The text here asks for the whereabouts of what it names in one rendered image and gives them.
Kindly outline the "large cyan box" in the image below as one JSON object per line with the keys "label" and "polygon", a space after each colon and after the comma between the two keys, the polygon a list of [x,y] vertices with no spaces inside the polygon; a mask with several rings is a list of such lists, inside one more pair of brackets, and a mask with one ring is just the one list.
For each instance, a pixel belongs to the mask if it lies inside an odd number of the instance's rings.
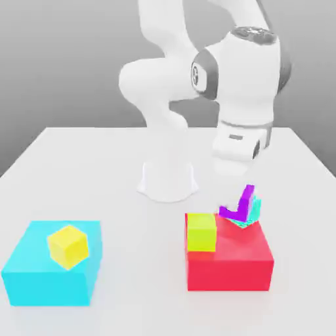
{"label": "large cyan box", "polygon": [[[89,257],[66,270],[50,257],[47,237],[66,225],[86,233]],[[88,306],[102,259],[98,220],[33,220],[1,276],[12,306]]]}

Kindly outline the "small yellow cube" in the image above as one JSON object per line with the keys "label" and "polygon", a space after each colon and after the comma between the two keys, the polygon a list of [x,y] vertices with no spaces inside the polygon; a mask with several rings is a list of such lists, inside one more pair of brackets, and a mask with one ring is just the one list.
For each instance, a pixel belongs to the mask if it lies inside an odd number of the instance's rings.
{"label": "small yellow cube", "polygon": [[50,257],[62,268],[70,270],[89,257],[86,233],[67,225],[47,237]]}

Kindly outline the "large red box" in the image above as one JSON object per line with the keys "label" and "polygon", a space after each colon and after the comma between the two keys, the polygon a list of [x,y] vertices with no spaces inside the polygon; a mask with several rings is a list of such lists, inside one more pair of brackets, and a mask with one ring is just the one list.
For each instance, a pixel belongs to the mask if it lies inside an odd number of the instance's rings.
{"label": "large red box", "polygon": [[240,228],[217,214],[214,252],[185,250],[189,291],[268,291],[274,258],[258,221]]}

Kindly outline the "small teal cube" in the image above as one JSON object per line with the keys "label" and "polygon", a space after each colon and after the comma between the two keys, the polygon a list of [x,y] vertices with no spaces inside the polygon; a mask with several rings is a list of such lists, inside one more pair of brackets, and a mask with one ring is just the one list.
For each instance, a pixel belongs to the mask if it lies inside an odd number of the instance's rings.
{"label": "small teal cube", "polygon": [[253,223],[259,220],[260,213],[261,213],[261,199],[258,198],[257,196],[254,196],[251,210],[249,212],[247,220],[245,222],[242,222],[234,219],[229,219],[229,221],[239,226],[240,228],[247,228],[248,226],[251,226]]}

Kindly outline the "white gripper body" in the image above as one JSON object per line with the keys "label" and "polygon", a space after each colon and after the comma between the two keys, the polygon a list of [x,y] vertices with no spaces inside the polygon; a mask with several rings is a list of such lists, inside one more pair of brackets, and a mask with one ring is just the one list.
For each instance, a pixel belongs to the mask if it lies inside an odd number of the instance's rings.
{"label": "white gripper body", "polygon": [[221,186],[244,187],[247,184],[247,163],[214,157],[213,168],[216,182]]}

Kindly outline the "small purple cube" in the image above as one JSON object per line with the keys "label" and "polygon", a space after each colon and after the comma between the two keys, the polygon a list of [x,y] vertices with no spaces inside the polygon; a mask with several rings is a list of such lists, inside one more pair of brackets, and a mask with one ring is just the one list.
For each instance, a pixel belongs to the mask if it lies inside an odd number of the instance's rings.
{"label": "small purple cube", "polygon": [[249,216],[254,196],[255,186],[247,184],[241,194],[236,211],[231,211],[225,206],[219,207],[219,215],[226,219],[245,222]]}

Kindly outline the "small lime green cube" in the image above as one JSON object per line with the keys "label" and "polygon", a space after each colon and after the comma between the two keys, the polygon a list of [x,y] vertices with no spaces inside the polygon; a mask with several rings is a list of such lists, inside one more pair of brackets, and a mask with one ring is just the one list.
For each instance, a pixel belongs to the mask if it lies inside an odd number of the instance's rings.
{"label": "small lime green cube", "polygon": [[187,249],[191,252],[215,252],[217,224],[213,213],[187,214]]}

